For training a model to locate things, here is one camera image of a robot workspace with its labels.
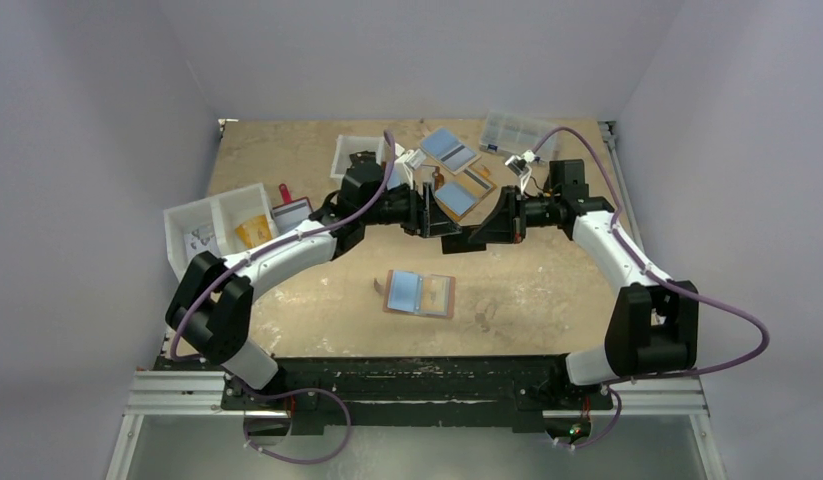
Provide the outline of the pink card holder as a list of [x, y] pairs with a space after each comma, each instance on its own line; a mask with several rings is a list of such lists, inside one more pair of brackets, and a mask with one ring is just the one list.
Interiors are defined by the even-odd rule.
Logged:
[[373, 285], [382, 297], [385, 313], [440, 319], [454, 316], [454, 276], [389, 270], [384, 280], [375, 278]]

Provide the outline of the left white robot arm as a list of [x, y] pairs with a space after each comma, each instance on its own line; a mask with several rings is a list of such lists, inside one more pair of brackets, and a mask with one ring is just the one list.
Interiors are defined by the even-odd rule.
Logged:
[[259, 408], [279, 405], [285, 395], [284, 370], [249, 337], [256, 299], [304, 270], [348, 253], [370, 225], [398, 225], [421, 238], [462, 230], [436, 204], [431, 187], [389, 188], [391, 174], [391, 167], [357, 162], [347, 169], [340, 188], [292, 231], [238, 254], [194, 256], [165, 314], [174, 338], [247, 384], [246, 395]]

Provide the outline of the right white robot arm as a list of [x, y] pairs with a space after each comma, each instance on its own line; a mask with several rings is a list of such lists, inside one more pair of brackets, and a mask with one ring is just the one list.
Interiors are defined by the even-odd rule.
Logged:
[[647, 263], [611, 203], [590, 194], [583, 161], [551, 162], [547, 186], [539, 196], [502, 188], [488, 217], [467, 228], [464, 245], [482, 250], [518, 244], [530, 228], [555, 226], [594, 260], [616, 291], [602, 344], [566, 355], [565, 370], [548, 381], [551, 399], [571, 407], [586, 396], [588, 385], [692, 367], [699, 315], [694, 285]]

